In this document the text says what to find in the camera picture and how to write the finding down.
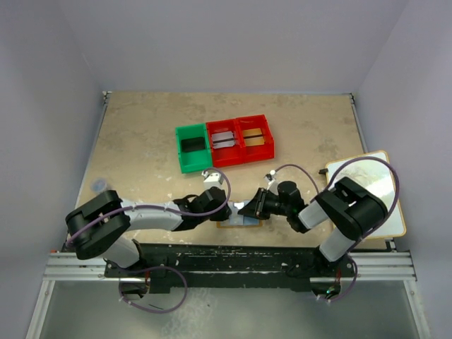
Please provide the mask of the green plastic bin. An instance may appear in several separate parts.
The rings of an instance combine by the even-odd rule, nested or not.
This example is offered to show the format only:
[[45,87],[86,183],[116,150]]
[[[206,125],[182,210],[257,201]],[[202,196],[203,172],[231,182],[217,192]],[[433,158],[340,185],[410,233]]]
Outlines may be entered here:
[[177,154],[183,174],[203,171],[213,166],[206,124],[175,128]]

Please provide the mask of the white board with wooden frame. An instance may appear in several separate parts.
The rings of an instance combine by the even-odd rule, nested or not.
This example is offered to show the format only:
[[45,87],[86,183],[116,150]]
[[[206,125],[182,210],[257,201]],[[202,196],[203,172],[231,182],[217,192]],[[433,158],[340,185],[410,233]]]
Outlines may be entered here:
[[[363,186],[367,191],[380,198],[386,204],[387,209],[390,209],[395,198],[396,184],[389,168],[375,160],[360,160],[346,166],[340,171],[338,170],[341,165],[351,159],[354,159],[354,157],[328,163],[326,165],[327,183],[330,183],[332,176],[337,172],[338,174],[333,180],[333,183],[336,183],[343,177],[349,177],[360,186]],[[371,239],[395,238],[402,237],[405,233],[406,225],[403,213],[400,203],[397,203],[388,220],[369,237]]]

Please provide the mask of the red bin with silver card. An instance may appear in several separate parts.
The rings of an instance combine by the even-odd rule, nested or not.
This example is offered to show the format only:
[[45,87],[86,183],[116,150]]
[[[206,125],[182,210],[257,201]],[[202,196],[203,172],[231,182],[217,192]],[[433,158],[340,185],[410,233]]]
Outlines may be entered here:
[[244,159],[244,142],[234,119],[206,124],[214,167],[240,165]]

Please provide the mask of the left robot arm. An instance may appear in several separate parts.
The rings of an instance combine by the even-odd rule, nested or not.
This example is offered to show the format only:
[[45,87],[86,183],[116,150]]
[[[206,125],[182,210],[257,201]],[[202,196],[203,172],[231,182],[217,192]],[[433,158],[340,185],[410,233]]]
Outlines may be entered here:
[[137,204],[120,199],[107,190],[66,216],[69,238],[66,247],[77,258],[104,258],[121,268],[142,260],[138,242],[127,239],[131,230],[192,230],[205,221],[224,221],[231,214],[230,192],[210,187],[199,195],[188,195],[167,203]]

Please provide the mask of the silver card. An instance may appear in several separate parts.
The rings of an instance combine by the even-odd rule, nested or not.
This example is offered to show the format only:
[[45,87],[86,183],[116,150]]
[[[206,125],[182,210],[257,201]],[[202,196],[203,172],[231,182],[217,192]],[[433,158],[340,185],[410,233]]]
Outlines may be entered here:
[[236,145],[236,138],[233,131],[213,133],[211,135],[213,149],[231,148]]

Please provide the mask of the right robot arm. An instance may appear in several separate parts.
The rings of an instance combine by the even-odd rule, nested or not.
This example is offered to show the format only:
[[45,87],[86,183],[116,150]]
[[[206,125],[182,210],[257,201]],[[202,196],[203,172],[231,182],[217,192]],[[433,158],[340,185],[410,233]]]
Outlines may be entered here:
[[258,220],[267,220],[272,215],[285,216],[290,227],[302,234],[330,220],[335,229],[316,248],[322,263],[330,264],[340,260],[366,233],[379,226],[388,216],[388,209],[379,197],[343,177],[309,204],[291,181],[280,182],[275,193],[260,188],[238,213]]

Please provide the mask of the gold card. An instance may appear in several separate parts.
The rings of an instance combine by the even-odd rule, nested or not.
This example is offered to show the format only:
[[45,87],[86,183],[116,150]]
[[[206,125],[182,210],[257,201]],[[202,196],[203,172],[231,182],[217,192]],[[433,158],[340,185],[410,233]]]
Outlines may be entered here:
[[254,147],[265,144],[265,138],[261,129],[247,129],[242,131],[246,147]]

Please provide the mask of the red bin with gold card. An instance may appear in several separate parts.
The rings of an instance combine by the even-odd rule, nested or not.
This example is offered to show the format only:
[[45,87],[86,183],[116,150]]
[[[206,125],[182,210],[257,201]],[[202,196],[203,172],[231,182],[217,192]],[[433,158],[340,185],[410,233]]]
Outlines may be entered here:
[[239,132],[242,162],[258,162],[275,157],[275,142],[264,114],[235,119]]

